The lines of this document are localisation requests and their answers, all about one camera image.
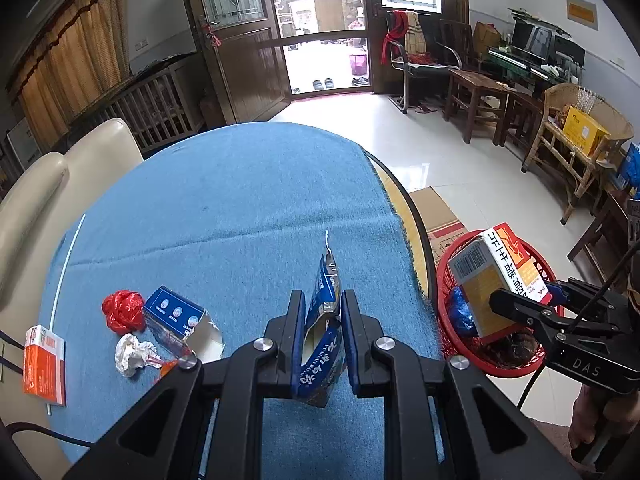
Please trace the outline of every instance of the silver screw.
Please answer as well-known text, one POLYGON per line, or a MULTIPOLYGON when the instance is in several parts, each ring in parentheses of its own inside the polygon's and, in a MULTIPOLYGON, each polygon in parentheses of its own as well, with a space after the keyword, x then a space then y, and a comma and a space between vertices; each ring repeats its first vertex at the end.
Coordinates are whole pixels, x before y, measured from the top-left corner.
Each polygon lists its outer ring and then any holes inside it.
POLYGON ((385 335, 376 339, 376 346, 381 350, 391 350, 396 346, 396 342, 385 335))
POLYGON ((469 368, 469 359, 464 357, 463 355, 454 355, 451 359, 449 359, 451 366, 456 368, 457 370, 466 370, 469 368))
POLYGON ((254 341, 254 348, 260 352, 266 352, 273 346, 273 341, 268 337, 259 337, 254 341))
POLYGON ((191 370, 197 363, 198 358, 193 352, 187 355, 183 355, 178 359, 178 366, 183 370, 191 370))

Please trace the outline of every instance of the person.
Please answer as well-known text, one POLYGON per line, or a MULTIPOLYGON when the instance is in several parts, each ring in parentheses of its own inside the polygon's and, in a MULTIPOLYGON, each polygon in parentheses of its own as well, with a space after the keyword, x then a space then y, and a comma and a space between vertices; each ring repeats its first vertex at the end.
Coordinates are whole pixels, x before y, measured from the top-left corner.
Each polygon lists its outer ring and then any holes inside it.
POLYGON ((569 428, 572 449, 582 443, 593 442, 600 414, 612 422, 614 435, 631 433, 640 422, 640 392, 611 398, 605 390, 583 384, 574 402, 574 415, 569 428))

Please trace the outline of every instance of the crumpled red plastic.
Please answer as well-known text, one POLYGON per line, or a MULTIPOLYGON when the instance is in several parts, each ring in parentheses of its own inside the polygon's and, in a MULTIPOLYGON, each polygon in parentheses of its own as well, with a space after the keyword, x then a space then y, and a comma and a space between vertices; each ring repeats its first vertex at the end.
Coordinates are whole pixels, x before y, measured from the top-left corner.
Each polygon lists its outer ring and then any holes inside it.
POLYGON ((119 290, 108 295, 102 302, 102 312, 107 317, 107 326, 119 336, 133 330, 145 329, 142 307, 145 300, 137 292, 119 290))

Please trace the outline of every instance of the barcode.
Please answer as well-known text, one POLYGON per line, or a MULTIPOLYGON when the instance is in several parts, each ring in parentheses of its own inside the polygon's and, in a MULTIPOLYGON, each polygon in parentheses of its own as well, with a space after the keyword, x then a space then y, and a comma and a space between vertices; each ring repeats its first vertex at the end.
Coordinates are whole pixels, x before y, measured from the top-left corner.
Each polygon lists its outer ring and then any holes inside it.
POLYGON ((464 278, 465 276, 470 275, 474 270, 479 269, 480 267, 486 264, 486 259, 480 247, 474 247, 467 254, 462 256, 459 260, 456 260, 453 263, 453 266, 456 267, 456 272, 458 274, 458 278, 464 278))

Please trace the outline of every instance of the red basket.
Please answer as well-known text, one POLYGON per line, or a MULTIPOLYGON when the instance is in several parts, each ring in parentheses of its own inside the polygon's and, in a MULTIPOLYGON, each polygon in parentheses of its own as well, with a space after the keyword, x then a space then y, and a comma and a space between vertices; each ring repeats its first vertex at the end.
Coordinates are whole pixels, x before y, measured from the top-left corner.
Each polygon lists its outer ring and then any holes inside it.
MULTIPOLYGON (((466 356, 473 364, 480 368, 485 374, 489 374, 495 377, 504 377, 513 379, 516 377, 522 377, 530 374, 538 369, 542 364, 542 359, 545 356, 545 351, 542 346, 538 348, 538 352, 533 356, 529 364, 520 366, 517 368, 499 368, 495 364, 485 361, 478 355, 476 355, 472 348, 469 348, 462 339, 459 338, 456 331, 453 329, 449 320, 449 314, 447 313, 446 302, 451 290, 457 285, 456 279, 453 277, 453 273, 449 269, 449 260, 456 254, 461 248, 466 246, 473 238, 479 235, 482 231, 471 231, 460 238, 457 238, 442 255, 442 259, 438 264, 438 270, 436 276, 438 279, 438 329, 440 331, 440 339, 442 342, 442 354, 445 359, 452 355, 462 354, 466 356)), ((556 276, 549 267, 545 259, 525 241, 521 240, 524 248, 530 254, 531 259, 536 264, 538 272, 545 281, 554 282, 556 276)), ((556 311, 559 316, 564 316, 564 308, 562 306, 556 307, 556 311)), ((479 348, 478 338, 469 338, 471 346, 479 348)))

